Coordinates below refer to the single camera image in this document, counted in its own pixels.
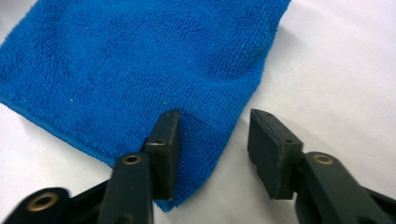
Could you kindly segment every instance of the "white background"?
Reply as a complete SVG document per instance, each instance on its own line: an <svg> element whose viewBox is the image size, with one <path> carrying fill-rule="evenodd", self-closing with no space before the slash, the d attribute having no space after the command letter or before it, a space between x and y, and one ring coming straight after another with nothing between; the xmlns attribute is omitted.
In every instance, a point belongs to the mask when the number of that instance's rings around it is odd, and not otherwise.
<svg viewBox="0 0 396 224"><path fill-rule="evenodd" d="M0 42L33 3L0 0ZM156 223L298 223L293 202L271 202L248 160L250 108L275 114L305 152L334 155L363 186L396 198L396 2L292 2L215 172L172 212L155 206ZM0 220L38 189L74 196L110 174L0 105Z"/></svg>

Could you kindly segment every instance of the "black plastic part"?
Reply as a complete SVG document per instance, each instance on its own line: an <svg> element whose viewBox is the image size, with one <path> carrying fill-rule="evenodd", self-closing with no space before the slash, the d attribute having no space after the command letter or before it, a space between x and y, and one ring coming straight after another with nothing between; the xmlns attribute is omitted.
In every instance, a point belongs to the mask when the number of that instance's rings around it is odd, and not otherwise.
<svg viewBox="0 0 396 224"><path fill-rule="evenodd" d="M71 224L94 224L105 196L107 182L88 189L71 199Z"/></svg>
<svg viewBox="0 0 396 224"><path fill-rule="evenodd" d="M302 175L322 223L391 223L335 157L318 152L307 153Z"/></svg>
<svg viewBox="0 0 396 224"><path fill-rule="evenodd" d="M291 171L304 155L303 142L274 115L252 109L247 150L270 198L291 199Z"/></svg>
<svg viewBox="0 0 396 224"><path fill-rule="evenodd" d="M69 221L69 194L66 189L42 189L26 197L5 224L62 224Z"/></svg>
<svg viewBox="0 0 396 224"><path fill-rule="evenodd" d="M172 200L174 197L181 149L179 118L178 110L160 115L144 146L150 160L155 200Z"/></svg>
<svg viewBox="0 0 396 224"><path fill-rule="evenodd" d="M314 201L309 197L310 195L307 196L304 197L300 194L297 196L295 209L300 224L322 223L320 213Z"/></svg>
<svg viewBox="0 0 396 224"><path fill-rule="evenodd" d="M392 223L396 223L396 200L371 189L366 189L366 191L368 194L370 194L372 199L376 202L376 204L378 204L382 211L388 215L390 220L392 220Z"/></svg>
<svg viewBox="0 0 396 224"><path fill-rule="evenodd" d="M145 153L119 158L107 184L98 224L149 224L152 189L149 159Z"/></svg>

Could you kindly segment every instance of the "microfiber cloth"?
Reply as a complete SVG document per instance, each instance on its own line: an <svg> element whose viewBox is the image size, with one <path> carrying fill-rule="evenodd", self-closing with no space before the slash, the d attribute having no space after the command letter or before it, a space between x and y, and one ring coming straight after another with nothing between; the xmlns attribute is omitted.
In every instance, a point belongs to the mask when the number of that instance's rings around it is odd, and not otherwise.
<svg viewBox="0 0 396 224"><path fill-rule="evenodd" d="M112 165L181 111L172 202L209 178L289 0L38 0L0 48L0 102Z"/></svg>

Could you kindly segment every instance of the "brass insert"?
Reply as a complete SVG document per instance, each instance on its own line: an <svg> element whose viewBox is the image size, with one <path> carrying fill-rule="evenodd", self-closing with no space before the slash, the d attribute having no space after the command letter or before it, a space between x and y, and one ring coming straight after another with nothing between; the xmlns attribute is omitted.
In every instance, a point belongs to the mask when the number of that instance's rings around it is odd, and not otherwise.
<svg viewBox="0 0 396 224"><path fill-rule="evenodd" d="M42 211L53 206L58 201L58 199L58 195L54 192L43 193L33 198L33 200L27 204L27 210L30 212Z"/></svg>
<svg viewBox="0 0 396 224"><path fill-rule="evenodd" d="M326 156L326 155L315 155L313 156L314 161L320 164L324 164L324 165L330 165L333 164L334 161L332 160L332 158Z"/></svg>
<svg viewBox="0 0 396 224"><path fill-rule="evenodd" d="M122 160L122 162L124 164L127 164L127 165L134 165L134 164L137 164L137 163L139 163L141 161L142 161L142 158L140 156L136 156L136 155L126 156Z"/></svg>

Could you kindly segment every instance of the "towel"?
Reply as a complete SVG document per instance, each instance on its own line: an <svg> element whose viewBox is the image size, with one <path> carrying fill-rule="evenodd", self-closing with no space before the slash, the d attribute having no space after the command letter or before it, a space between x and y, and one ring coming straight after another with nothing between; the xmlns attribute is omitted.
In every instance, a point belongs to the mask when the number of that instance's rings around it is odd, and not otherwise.
<svg viewBox="0 0 396 224"><path fill-rule="evenodd" d="M38 0L0 48L0 102L109 164L181 111L169 211L209 178L289 0Z"/></svg>

